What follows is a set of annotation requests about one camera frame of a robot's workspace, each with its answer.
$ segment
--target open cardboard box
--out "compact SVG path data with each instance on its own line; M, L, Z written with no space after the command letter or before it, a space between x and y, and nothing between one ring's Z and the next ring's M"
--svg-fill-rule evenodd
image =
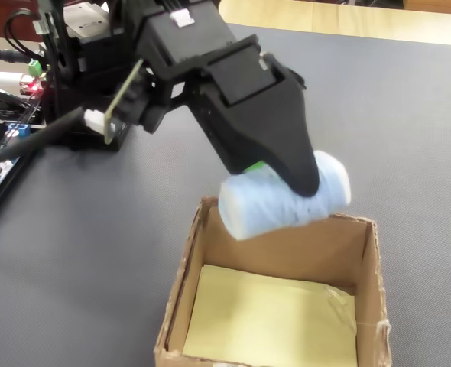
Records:
M374 222L336 215L308 226L237 242L222 224L217 199L204 198L193 221L154 348L157 367L235 365L182 354L203 264L315 281L354 294L358 366L391 366L390 324Z

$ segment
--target green terminal block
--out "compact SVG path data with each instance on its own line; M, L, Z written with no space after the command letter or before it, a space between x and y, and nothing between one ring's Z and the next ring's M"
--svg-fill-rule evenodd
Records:
M257 170L258 168L263 167L265 164L266 164L266 163L263 162L263 161L256 162L256 163L253 164L252 166L246 168L246 169L244 170L244 172L251 172L251 171Z
M37 60L32 60L30 63L28 63L28 73L34 78L38 78L42 75L43 72L44 71L42 70L41 63L39 63Z

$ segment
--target wooden floor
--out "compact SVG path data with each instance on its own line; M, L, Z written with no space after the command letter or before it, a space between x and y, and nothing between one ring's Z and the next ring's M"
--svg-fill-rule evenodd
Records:
M451 44L451 15L294 0L222 0L228 23Z

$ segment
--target gray table surface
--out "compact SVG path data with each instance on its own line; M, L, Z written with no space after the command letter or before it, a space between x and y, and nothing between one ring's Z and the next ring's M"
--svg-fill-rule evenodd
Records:
M378 222L394 365L451 365L451 46L233 27L307 78L315 148ZM227 177L185 109L48 148L0 213L0 367L152 365L193 212Z

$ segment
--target foam roll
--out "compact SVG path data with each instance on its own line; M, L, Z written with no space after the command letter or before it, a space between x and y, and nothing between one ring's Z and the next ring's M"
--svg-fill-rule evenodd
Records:
M320 184L312 197L302 197L268 165L225 180L219 212L230 235L250 239L288 226L303 226L327 218L351 202L348 173L337 159L314 151Z

